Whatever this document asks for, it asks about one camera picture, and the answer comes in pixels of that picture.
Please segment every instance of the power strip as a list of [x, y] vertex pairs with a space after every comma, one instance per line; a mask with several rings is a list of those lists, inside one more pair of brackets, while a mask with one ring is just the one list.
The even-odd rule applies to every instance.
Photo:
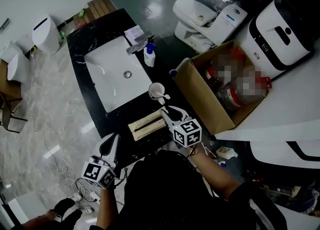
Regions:
[[96, 200], [96, 203], [98, 203], [100, 205], [100, 197], [99, 197], [99, 195], [97, 195], [95, 192], [91, 192], [90, 196], [92, 197], [92, 199]]

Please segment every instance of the toilet lid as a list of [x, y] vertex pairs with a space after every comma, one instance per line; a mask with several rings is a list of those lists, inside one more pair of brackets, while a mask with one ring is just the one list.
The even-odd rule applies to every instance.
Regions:
[[8, 80], [12, 80], [16, 74], [17, 67], [18, 67], [18, 59], [19, 54], [16, 54], [15, 57], [11, 60], [11, 62], [8, 64], [8, 74], [7, 78]]
[[43, 44], [50, 32], [51, 19], [49, 16], [45, 17], [40, 23], [38, 23], [32, 31], [32, 40], [36, 46]]
[[213, 10], [195, 0], [177, 0], [173, 5], [173, 12], [198, 26], [203, 26], [217, 17]]

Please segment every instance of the chair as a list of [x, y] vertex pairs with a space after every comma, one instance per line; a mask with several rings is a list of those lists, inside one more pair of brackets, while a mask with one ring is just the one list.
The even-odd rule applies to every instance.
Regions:
[[21, 119], [21, 118], [17, 118], [17, 117], [14, 117], [12, 116], [12, 106], [11, 106], [11, 103], [14, 102], [14, 101], [21, 101], [22, 98], [18, 98], [18, 99], [13, 99], [13, 100], [7, 100], [5, 98], [5, 96], [0, 93], [0, 108], [2, 108], [2, 105], [3, 105], [3, 108], [2, 108], [2, 122], [0, 121], [0, 125], [3, 126], [5, 128], [5, 130], [9, 131], [9, 132], [14, 132], [14, 133], [20, 133], [18, 131], [14, 131], [14, 130], [9, 130], [8, 129], [8, 126], [9, 126], [9, 123], [10, 123], [10, 120], [11, 119], [17, 119], [17, 120], [23, 120], [23, 121], [28, 121], [26, 119]]

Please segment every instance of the faucet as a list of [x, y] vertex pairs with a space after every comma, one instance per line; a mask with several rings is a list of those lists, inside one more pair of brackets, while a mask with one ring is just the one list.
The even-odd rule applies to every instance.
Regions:
[[127, 54], [131, 55], [131, 54], [134, 54], [135, 52], [140, 51], [141, 49], [145, 48], [147, 43], [149, 41], [151, 41], [154, 37], [155, 37], [155, 35], [153, 33], [151, 33], [150, 31], [143, 33], [142, 35], [140, 35], [139, 37], [137, 37], [134, 40], [137, 42], [137, 44], [126, 49]]

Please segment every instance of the white mug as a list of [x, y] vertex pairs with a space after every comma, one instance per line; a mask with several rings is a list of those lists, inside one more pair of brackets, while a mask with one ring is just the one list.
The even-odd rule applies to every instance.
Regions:
[[159, 82], [152, 83], [149, 86], [149, 96], [152, 100], [159, 101], [162, 105], [165, 104], [164, 97], [170, 99], [169, 95], [165, 95], [165, 87]]

